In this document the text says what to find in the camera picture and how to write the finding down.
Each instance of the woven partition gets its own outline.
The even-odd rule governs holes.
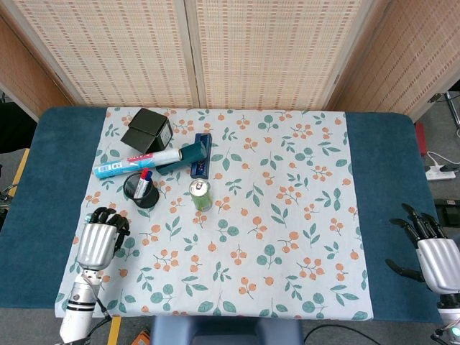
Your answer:
[[[369,49],[352,58],[334,109],[394,111],[416,120],[421,106],[460,78],[459,18],[458,1],[391,1]]]
[[[193,106],[173,0],[14,3],[87,104]]]
[[[65,94],[0,17],[0,89],[32,118],[51,106],[69,106]]]
[[[210,108],[321,109],[361,1],[196,0]]]

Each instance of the power strip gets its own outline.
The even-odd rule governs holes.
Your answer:
[[[437,180],[452,180],[455,178],[455,173],[453,171],[440,171],[441,166],[430,166],[430,170],[425,172],[426,179],[428,181],[437,181]]]

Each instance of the metal stand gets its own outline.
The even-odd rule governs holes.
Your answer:
[[[447,102],[449,110],[451,111],[451,115],[452,115],[452,118],[454,119],[455,125],[456,125],[457,129],[460,129],[459,113],[457,112],[455,104],[452,101],[451,93],[449,91],[447,91],[444,94],[444,97],[446,97],[446,102]]]

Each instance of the orange object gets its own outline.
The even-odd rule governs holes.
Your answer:
[[[142,330],[131,345],[149,345],[150,344],[150,332],[148,329]]]

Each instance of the red marker cap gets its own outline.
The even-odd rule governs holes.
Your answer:
[[[149,170],[145,167],[143,170],[142,170],[142,173],[141,173],[141,180],[145,180],[145,178],[147,177],[147,174],[149,173]]]

